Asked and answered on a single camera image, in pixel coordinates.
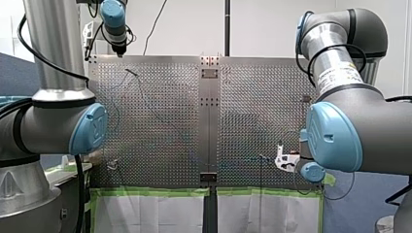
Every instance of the black cable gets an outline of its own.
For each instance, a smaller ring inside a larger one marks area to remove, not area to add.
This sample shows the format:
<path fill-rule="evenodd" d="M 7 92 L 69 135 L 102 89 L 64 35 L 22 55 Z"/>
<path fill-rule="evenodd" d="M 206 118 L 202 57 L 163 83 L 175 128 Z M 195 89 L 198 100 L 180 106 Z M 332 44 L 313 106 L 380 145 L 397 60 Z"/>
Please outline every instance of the black cable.
<path fill-rule="evenodd" d="M 20 99 L 0 109 L 0 119 L 23 107 L 32 105 L 31 98 Z"/>
<path fill-rule="evenodd" d="M 301 46 L 301 44 L 302 44 L 302 39 L 303 39 L 303 38 L 302 38 L 302 35 L 303 35 L 303 26 L 305 25 L 306 18 L 307 18 L 309 15 L 312 15 L 312 14 L 314 14 L 314 13 L 311 12 L 311 11 L 307 11 L 307 12 L 303 15 L 303 17 L 302 17 L 302 22 L 301 22 L 301 23 L 299 24 L 299 26 L 298 26 L 298 28 L 300 29 L 300 31 L 299 31 L 299 35 L 297 35 L 296 46 L 295 46 L 295 48 L 294 48 L 296 65 L 297 65 L 297 67 L 298 67 L 303 73 L 305 73 L 305 74 L 307 74 L 307 73 L 306 73 L 306 70 L 303 69 L 302 65 L 300 65 L 300 62 L 299 62 L 299 52 L 300 52 L 300 46 Z"/>
<path fill-rule="evenodd" d="M 97 17 L 97 14 L 98 14 L 98 11 L 99 11 L 99 3 L 98 3 L 98 2 L 95 2 L 95 4 L 96 4 L 96 13 L 95 13 L 95 14 L 92 14 L 92 13 L 91 13 L 91 4 L 90 4 L 90 3 L 87 4 L 87 6 L 88 6 L 88 12 L 90 13 L 90 16 L 91 16 L 92 18 L 96 18 L 96 17 Z"/>
<path fill-rule="evenodd" d="M 143 55 L 146 55 L 146 50 L 148 49 L 148 43 L 149 43 L 149 39 L 152 37 L 152 34 L 155 31 L 155 26 L 157 24 L 158 19 L 160 18 L 161 13 L 163 12 L 164 9 L 164 5 L 166 5 L 167 0 L 164 0 L 163 5 L 161 5 L 160 11 L 158 12 L 158 15 L 154 21 L 154 26 L 152 27 L 152 31 L 151 33 L 149 33 L 148 38 L 146 38 L 146 44 L 145 44 L 145 49 L 143 50 Z"/>
<path fill-rule="evenodd" d="M 307 67 L 306 74 L 308 75 L 308 80 L 309 80 L 309 82 L 311 83 L 311 85 L 313 85 L 314 87 L 316 87 L 316 86 L 315 86 L 314 81 L 313 81 L 312 78 L 311 78 L 311 76 L 313 77 L 313 75 L 311 75 L 311 73 L 310 73 L 312 64 L 314 63 L 314 61 L 316 60 L 316 58 L 318 58 L 318 56 L 320 56 L 322 53 L 324 53 L 324 52 L 327 51 L 327 50 L 331 50 L 331 49 L 337 48 L 337 47 L 351 48 L 351 49 L 357 50 L 357 51 L 360 53 L 360 55 L 362 56 L 362 61 L 363 61 L 363 63 L 362 63 L 362 65 L 361 65 L 360 69 L 359 69 L 359 73 L 361 73 L 361 72 L 363 71 L 364 67 L 366 66 L 366 54 L 363 52 L 363 50 L 362 50 L 361 48 L 359 48 L 359 47 L 357 47 L 357 46 L 355 46 L 355 45 L 351 45 L 351 44 L 339 44 L 339 45 L 332 45 L 332 46 L 324 47 L 323 49 L 321 49 L 321 50 L 319 50 L 318 52 L 316 52 L 315 55 L 313 55 L 313 57 L 312 57 L 312 58 L 310 59 L 310 61 L 309 61 L 308 67 Z"/>
<path fill-rule="evenodd" d="M 85 213 L 85 174 L 83 172 L 82 160 L 79 155 L 75 155 L 76 169 L 79 180 L 79 210 L 76 223 L 76 233 L 82 232 L 83 216 Z"/>
<path fill-rule="evenodd" d="M 396 96 L 392 98 L 386 99 L 386 102 L 396 102 L 399 100 L 409 100 L 412 101 L 412 95 L 403 95 L 403 96 Z"/>
<path fill-rule="evenodd" d="M 128 32 L 131 35 L 131 40 L 126 43 L 126 45 L 129 46 L 131 43 L 136 41 L 136 36 L 133 34 L 133 31 L 130 29 L 129 26 L 126 25 L 126 28 L 127 28 L 126 32 Z M 101 29 L 101 32 L 102 32 L 102 36 L 103 36 L 104 40 L 108 44 L 110 44 L 111 46 L 116 46 L 116 47 L 121 46 L 121 44 L 114 44 L 113 42 L 109 41 L 109 39 L 107 39 L 106 35 L 104 34 L 104 29 L 103 28 Z"/>
<path fill-rule="evenodd" d="M 170 122 L 170 121 L 162 118 L 162 117 L 161 117 L 158 113 L 156 113 L 155 110 L 153 110 L 153 108 L 148 104 L 148 102 L 146 101 L 146 98 L 145 98 L 145 92 L 144 92 L 144 90 L 143 90 L 143 88 L 142 88 L 143 83 L 142 83 L 142 81 L 140 80 L 139 75 L 137 75 L 136 73 L 134 73 L 134 72 L 131 71 L 130 69 L 124 69 L 124 70 L 127 71 L 128 73 L 132 74 L 132 75 L 136 78 L 137 83 L 138 83 L 138 87 L 139 87 L 139 93 L 140 93 L 140 96 L 142 97 L 142 100 L 143 100 L 146 108 L 148 108 L 149 111 L 154 115 L 154 117 L 157 118 L 160 122 L 165 123 L 165 124 L 168 124 L 169 126 L 171 126 L 171 127 L 173 128 L 173 130 L 175 130 L 175 131 L 178 133 L 180 140 L 182 140 L 182 142 L 185 143 L 186 140 L 185 140 L 185 137 L 183 136 L 183 134 L 181 133 L 181 130 L 180 130 L 175 124 L 173 124 L 172 122 Z M 201 161 L 200 159 L 198 159 L 198 160 L 195 161 L 195 162 L 201 163 L 201 164 L 204 165 L 204 166 L 216 167 L 215 164 L 211 164 L 211 163 L 208 163 L 208 162 L 204 162 L 204 161 Z"/>
<path fill-rule="evenodd" d="M 320 183 L 321 192 L 322 192 L 322 194 L 323 194 L 323 196 L 325 197 L 326 200 L 329 200 L 329 201 L 338 201 L 338 200 L 341 200 L 341 199 L 345 198 L 345 197 L 352 191 L 352 188 L 354 187 L 354 184 L 355 184 L 355 178 L 356 178 L 356 177 L 355 177 L 355 173 L 352 173 L 351 185 L 349 186 L 348 190 L 347 190 L 342 196 L 340 196 L 340 197 L 331 198 L 331 197 L 326 196 L 326 195 L 325 195 L 325 188 L 324 188 L 324 187 L 322 186 L 322 184 Z"/>
<path fill-rule="evenodd" d="M 100 30 L 103 33 L 102 26 L 103 26 L 103 22 L 100 23 L 99 27 L 97 28 L 96 32 L 94 33 L 93 39 L 91 39 L 90 48 L 86 49 L 85 61 L 88 61 L 90 59 L 91 51 L 93 50 L 93 45 L 94 45 L 94 42 L 96 40 L 97 34 L 99 34 Z"/>
<path fill-rule="evenodd" d="M 76 73 L 72 73 L 72 72 L 70 72 L 70 71 L 68 71 L 68 70 L 65 70 L 65 69 L 63 69 L 63 68 L 61 68 L 61 67 L 59 67 L 59 66 L 57 66 L 57 65 L 55 65 L 55 64 L 53 64 L 53 63 L 51 63 L 51 62 L 50 62 L 48 59 L 46 59 L 43 55 L 41 55 L 39 52 L 35 51 L 34 49 L 32 49 L 31 47 L 29 47 L 29 46 L 27 45 L 27 43 L 24 41 L 24 39 L 23 39 L 22 36 L 21 36 L 21 30 L 22 30 L 23 25 L 25 24 L 26 20 L 27 20 L 26 15 L 24 15 L 23 18 L 21 19 L 21 22 L 20 22 L 20 24 L 18 25 L 18 29 L 17 29 L 17 37 L 18 37 L 18 39 L 20 40 L 21 44 L 22 44 L 27 50 L 29 50 L 37 59 L 41 60 L 42 62 L 44 62 L 44 63 L 47 64 L 48 66 L 52 67 L 53 69 L 55 69 L 55 70 L 57 70 L 57 71 L 59 71 L 59 72 L 61 72 L 61 73 L 63 73 L 63 74 L 72 76 L 72 77 L 74 77 L 74 78 L 76 78 L 76 79 L 84 80 L 84 81 L 86 81 L 86 85 L 88 85 L 88 77 L 85 77 L 85 76 L 83 76 L 83 75 L 79 75 L 79 74 L 76 74 Z"/>

